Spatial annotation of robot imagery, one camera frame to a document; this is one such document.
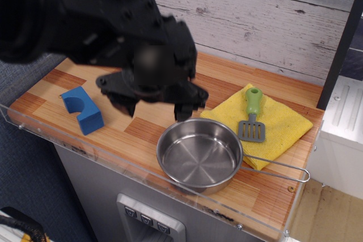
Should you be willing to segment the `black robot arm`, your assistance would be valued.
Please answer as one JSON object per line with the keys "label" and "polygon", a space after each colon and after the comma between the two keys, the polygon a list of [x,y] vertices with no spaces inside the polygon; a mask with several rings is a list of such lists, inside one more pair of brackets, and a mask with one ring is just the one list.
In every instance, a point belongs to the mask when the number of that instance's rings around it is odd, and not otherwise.
{"label": "black robot arm", "polygon": [[26,64],[43,53],[119,68],[96,84],[130,116],[139,101],[161,102],[185,121],[209,96],[192,82],[197,50],[188,26],[162,15],[155,0],[1,0],[1,60]]}

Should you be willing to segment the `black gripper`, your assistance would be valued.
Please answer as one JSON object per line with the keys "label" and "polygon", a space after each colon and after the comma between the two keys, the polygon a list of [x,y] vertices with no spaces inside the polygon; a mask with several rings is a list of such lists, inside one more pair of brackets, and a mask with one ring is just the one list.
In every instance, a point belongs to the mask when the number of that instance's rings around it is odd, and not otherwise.
{"label": "black gripper", "polygon": [[173,104],[183,122],[208,98],[192,83],[197,51],[188,26],[162,15],[155,0],[65,0],[65,54],[77,64],[119,67],[96,82],[131,117],[143,100]]}

